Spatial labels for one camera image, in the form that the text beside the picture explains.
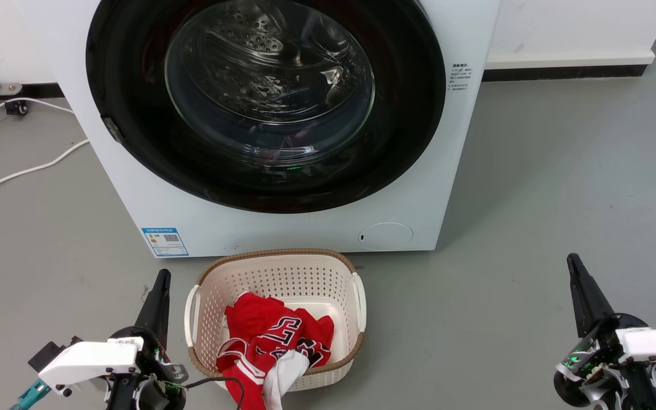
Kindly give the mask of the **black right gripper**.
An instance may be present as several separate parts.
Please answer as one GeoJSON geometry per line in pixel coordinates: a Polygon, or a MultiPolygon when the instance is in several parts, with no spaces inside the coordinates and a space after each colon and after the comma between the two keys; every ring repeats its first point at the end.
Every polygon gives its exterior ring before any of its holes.
{"type": "Polygon", "coordinates": [[[581,341],[556,366],[558,397],[572,407],[656,409],[656,329],[616,314],[580,255],[567,256],[581,341]]]}

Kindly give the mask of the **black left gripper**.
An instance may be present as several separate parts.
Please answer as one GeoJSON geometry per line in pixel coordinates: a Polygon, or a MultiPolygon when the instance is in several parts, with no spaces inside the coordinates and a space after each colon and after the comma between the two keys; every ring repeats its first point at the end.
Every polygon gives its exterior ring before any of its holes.
{"type": "Polygon", "coordinates": [[[188,377],[182,365],[166,354],[171,307],[171,272],[161,269],[146,296],[134,326],[112,334],[113,338],[141,337],[143,348],[135,365],[106,376],[106,409],[183,409],[186,394],[170,387],[188,377]]]}

